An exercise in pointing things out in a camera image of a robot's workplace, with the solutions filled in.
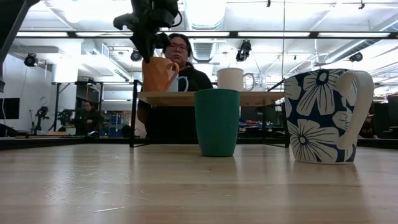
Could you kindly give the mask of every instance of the shelf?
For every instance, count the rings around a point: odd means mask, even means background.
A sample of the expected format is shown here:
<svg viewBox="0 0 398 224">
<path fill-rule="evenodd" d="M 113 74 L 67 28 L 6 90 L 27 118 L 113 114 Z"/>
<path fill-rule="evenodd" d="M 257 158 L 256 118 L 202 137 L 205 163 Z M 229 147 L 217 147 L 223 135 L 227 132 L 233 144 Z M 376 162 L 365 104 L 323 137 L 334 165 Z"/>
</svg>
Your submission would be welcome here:
<svg viewBox="0 0 398 224">
<path fill-rule="evenodd" d="M 138 98 L 152 106 L 193 106 L 195 92 L 158 92 L 138 93 Z M 267 106 L 284 97 L 280 92 L 243 91 L 241 106 Z"/>
</svg>

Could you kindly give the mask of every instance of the orange mug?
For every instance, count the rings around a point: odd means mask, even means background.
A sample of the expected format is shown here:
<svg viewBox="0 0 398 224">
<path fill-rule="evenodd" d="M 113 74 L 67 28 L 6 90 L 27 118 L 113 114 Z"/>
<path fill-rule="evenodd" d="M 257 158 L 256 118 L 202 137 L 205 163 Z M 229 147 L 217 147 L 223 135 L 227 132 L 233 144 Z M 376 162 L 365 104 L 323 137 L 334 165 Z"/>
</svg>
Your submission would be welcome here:
<svg viewBox="0 0 398 224">
<path fill-rule="evenodd" d="M 142 60 L 144 91 L 168 91 L 179 72 L 180 67 L 167 58 L 151 57 L 149 63 Z"/>
</svg>

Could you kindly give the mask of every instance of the wooden table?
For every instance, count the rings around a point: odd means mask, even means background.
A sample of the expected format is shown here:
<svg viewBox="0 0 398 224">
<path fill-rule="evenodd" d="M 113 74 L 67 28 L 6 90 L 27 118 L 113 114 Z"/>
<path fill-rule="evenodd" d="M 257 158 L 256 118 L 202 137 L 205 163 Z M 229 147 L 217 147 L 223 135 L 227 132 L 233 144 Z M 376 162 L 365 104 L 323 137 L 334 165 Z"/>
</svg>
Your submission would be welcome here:
<svg viewBox="0 0 398 224">
<path fill-rule="evenodd" d="M 0 151 L 2 224 L 397 223 L 398 151 L 355 166 L 294 162 L 288 149 L 75 145 Z"/>
<path fill-rule="evenodd" d="M 154 106 L 193 106 L 195 92 L 158 92 L 138 93 L 138 98 Z M 284 97 L 280 92 L 243 91 L 241 106 L 267 106 Z"/>
</svg>

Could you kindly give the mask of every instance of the black shirt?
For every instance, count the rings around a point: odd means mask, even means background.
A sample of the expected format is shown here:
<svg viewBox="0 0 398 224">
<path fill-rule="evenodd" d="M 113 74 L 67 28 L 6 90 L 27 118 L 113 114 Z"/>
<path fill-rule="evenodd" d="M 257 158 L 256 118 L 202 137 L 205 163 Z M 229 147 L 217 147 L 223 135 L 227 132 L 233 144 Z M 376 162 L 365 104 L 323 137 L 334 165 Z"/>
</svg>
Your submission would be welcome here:
<svg viewBox="0 0 398 224">
<path fill-rule="evenodd" d="M 86 135 L 87 133 L 98 130 L 102 121 L 102 116 L 92 109 L 91 111 L 77 111 L 75 119 L 71 123 L 76 127 L 76 135 Z"/>
<path fill-rule="evenodd" d="M 188 67 L 179 73 L 187 77 L 188 91 L 198 91 L 213 88 L 210 79 L 201 71 Z M 185 90 L 185 80 L 178 81 L 178 90 Z M 145 129 L 147 138 L 196 138 L 195 109 L 192 106 L 158 106 L 151 108 L 143 101 L 138 102 L 138 108 L 149 111 Z"/>
<path fill-rule="evenodd" d="M 373 138 L 376 133 L 374 132 L 370 124 L 363 124 L 361 130 L 359 131 L 359 135 L 362 138 Z"/>
</svg>

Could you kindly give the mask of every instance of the woman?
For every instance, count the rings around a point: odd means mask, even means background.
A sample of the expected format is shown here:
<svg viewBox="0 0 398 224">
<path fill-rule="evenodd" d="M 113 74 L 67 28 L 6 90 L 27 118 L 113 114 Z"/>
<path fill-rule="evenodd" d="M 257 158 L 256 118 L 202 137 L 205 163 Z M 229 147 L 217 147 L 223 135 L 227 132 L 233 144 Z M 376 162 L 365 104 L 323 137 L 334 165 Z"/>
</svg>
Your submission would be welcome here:
<svg viewBox="0 0 398 224">
<path fill-rule="evenodd" d="M 192 54 L 192 46 L 187 36 L 170 34 L 171 44 L 163 49 L 166 58 L 180 67 L 180 77 L 187 77 L 188 91 L 213 88 L 210 79 L 203 72 L 196 70 L 188 62 Z M 178 90 L 184 91 L 185 82 L 178 84 Z M 145 124 L 147 138 L 196 138 L 194 107 L 156 107 L 143 101 L 138 102 L 138 119 Z"/>
<path fill-rule="evenodd" d="M 102 117 L 95 111 L 93 104 L 86 101 L 84 111 L 81 114 L 77 114 L 72 123 L 76 126 L 77 135 L 87 135 L 92 131 L 98 130 L 102 123 Z"/>
<path fill-rule="evenodd" d="M 377 139 L 377 134 L 374 132 L 374 129 L 372 128 L 372 116 L 373 114 L 367 115 L 365 118 L 365 121 L 362 125 L 361 130 L 359 131 L 358 138 L 374 138 Z"/>
</svg>

